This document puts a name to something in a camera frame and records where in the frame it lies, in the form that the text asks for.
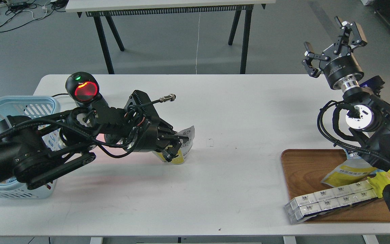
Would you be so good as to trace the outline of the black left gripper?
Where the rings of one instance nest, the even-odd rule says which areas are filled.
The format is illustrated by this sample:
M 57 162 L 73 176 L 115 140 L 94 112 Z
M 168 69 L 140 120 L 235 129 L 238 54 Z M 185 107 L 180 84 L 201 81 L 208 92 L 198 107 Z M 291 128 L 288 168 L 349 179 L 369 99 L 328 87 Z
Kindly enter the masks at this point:
M 133 152 L 159 151 L 160 158 L 164 162 L 182 163 L 181 145 L 189 141 L 189 137 L 176 134 L 173 126 L 160 119 L 157 124 L 153 124 L 144 119 L 140 130 L 134 137 L 132 143 L 127 147 L 127 151 L 134 148 Z

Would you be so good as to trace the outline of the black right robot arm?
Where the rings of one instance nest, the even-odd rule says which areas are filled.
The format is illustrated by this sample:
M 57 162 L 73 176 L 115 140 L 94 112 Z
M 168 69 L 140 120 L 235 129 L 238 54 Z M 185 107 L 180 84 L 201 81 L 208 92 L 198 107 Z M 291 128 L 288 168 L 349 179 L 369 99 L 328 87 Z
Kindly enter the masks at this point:
M 353 52 L 367 45 L 362 26 L 336 16 L 337 40 L 321 54 L 304 43 L 302 60 L 309 76 L 323 74 L 329 87 L 342 90 L 342 101 L 329 101 L 320 109 L 317 127 L 334 145 L 357 152 L 371 166 L 390 170 L 390 104 L 380 97 L 384 81 L 380 76 L 363 82 L 362 68 Z M 390 211 L 390 184 L 383 186 L 382 197 Z

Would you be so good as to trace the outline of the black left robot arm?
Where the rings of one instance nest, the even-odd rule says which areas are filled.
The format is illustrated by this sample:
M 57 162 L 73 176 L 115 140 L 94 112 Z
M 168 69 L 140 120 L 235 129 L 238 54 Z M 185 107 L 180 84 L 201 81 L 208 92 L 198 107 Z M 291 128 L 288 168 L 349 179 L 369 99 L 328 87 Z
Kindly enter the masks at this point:
M 124 108 L 110 107 L 99 96 L 58 112 L 49 96 L 1 98 L 0 185 L 12 187 L 1 193 L 27 198 L 94 161 L 96 147 L 114 159 L 155 152 L 172 162 L 192 138 L 174 131 L 154 105 L 174 100 L 170 94 L 151 101 L 135 90 Z

